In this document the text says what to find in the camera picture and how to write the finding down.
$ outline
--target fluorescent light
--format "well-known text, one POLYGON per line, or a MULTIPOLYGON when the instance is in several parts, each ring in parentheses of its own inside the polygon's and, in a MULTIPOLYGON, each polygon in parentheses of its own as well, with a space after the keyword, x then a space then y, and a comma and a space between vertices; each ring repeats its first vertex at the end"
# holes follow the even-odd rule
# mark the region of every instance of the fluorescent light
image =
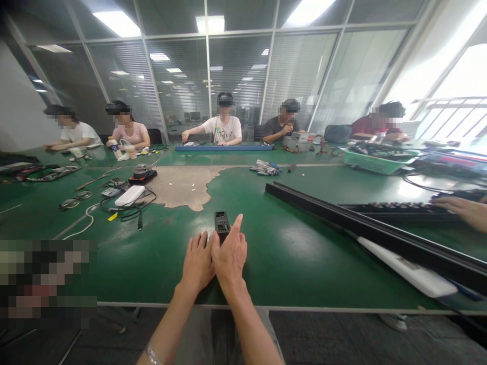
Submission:
POLYGON ((140 37, 141 29, 123 11, 93 13, 119 37, 140 37))
POLYGON ((327 10, 335 0, 301 0, 282 28, 311 25, 327 10))
POLYGON ((58 45, 46 45, 46 46, 38 46, 38 47, 54 53, 72 53, 70 50, 67 50, 66 48, 63 48, 58 45))
MULTIPOLYGON (((206 21, 204 16, 196 17, 196 25, 199 33, 206 33, 206 21)), ((208 16, 208 34, 221 33, 225 31, 225 16, 208 16)))
POLYGON ((164 53, 151 53, 150 56, 153 61, 170 61, 164 53))

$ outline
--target red shirt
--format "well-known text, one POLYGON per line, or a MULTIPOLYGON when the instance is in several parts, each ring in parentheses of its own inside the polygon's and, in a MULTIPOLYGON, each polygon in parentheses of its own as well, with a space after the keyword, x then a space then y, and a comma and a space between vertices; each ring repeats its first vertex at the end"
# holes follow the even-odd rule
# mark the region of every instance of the red shirt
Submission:
MULTIPOLYGON (((386 128, 388 128, 386 134, 390 133, 402 133, 402 130, 399 128, 395 128, 393 123, 386 123, 386 128)), ((380 127, 374 127, 372 125, 372 118, 369 116, 364 116, 362 118, 357 119, 352 124, 352 135, 355 133, 365 133, 365 134, 375 134, 380 127)))

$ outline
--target green basket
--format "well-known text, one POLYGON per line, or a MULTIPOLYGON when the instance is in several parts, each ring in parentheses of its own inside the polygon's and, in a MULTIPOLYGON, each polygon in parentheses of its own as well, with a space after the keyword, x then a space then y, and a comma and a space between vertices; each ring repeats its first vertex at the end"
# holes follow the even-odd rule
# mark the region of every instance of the green basket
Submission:
POLYGON ((345 164, 351 166, 358 166, 362 169, 378 172, 384 175, 392 175, 401 167, 412 163, 416 156, 419 155, 419 151, 408 151, 410 154, 415 155, 409 161, 391 161, 380 157, 362 155, 355 152, 345 151, 345 164))

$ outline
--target gray carpet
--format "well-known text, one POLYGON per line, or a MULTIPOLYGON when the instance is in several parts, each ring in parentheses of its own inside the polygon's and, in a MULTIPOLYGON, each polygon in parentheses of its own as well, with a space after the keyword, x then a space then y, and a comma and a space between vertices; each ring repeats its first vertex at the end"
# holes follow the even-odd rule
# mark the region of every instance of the gray carpet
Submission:
MULTIPOLYGON (((216 312, 219 321, 231 315, 216 312)), ((92 326, 64 364, 135 364, 163 313, 143 308, 139 323, 122 335, 99 324, 92 326)), ((287 364, 487 364, 487 350, 442 316, 409 317, 405 333, 372 314, 271 312, 269 317, 287 364)), ((234 329, 229 326, 226 331, 234 329)), ((76 333, 36 331, 1 349, 0 363, 57 364, 76 333)), ((225 363, 227 348, 220 337, 217 364, 225 363)))

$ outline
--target green table surface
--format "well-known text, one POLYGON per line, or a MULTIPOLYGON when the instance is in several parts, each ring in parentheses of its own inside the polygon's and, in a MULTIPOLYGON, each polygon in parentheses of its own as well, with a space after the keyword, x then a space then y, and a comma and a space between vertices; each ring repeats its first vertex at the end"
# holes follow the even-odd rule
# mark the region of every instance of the green table surface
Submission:
MULTIPOLYGON (((24 153, 42 162, 72 164, 68 157, 41 149, 24 153)), ((100 305, 167 305, 181 278, 189 237, 212 231, 214 212, 224 210, 230 220, 239 213, 244 216, 242 231, 248 242, 248 258, 243 274, 255 305, 290 310, 445 313, 444 307, 372 259, 352 238, 265 192, 265 184, 276 180, 332 203, 429 200, 431 192, 400 177, 354 171, 343 165, 343 157, 296 155, 281 149, 187 153, 176 152, 172 146, 165 153, 122 162, 105 148, 91 154, 93 160, 79 163, 83 167, 80 171, 59 180, 0 186, 0 211, 22 204, 3 214, 0 239, 61 239, 83 229, 89 218, 79 220, 87 207, 100 201, 100 184, 110 177, 129 178, 137 163, 232 168, 222 170, 207 184, 211 199, 203 211, 152 204, 144 212, 141 232, 137 219, 109 222, 109 214, 96 209, 93 226, 76 236, 97 241, 96 259, 90 264, 90 272, 96 275, 90 275, 89 282, 75 280, 74 295, 85 295, 95 287, 100 305), (249 170, 257 159, 281 165, 296 163, 298 167, 292 173, 284 169, 280 176, 259 176, 249 170), (93 197, 68 211, 58 209, 59 203, 76 194, 76 187, 116 166, 122 169, 87 187, 93 197)), ((428 177, 422 177, 421 183, 452 186, 451 180, 428 177)), ((487 261, 487 250, 482 246, 485 237, 468 227, 400 228, 487 261)), ((487 314, 485 302, 474 302, 460 294, 444 300, 467 313, 487 314)), ((226 304, 216 280, 200 294, 197 303, 226 304)))

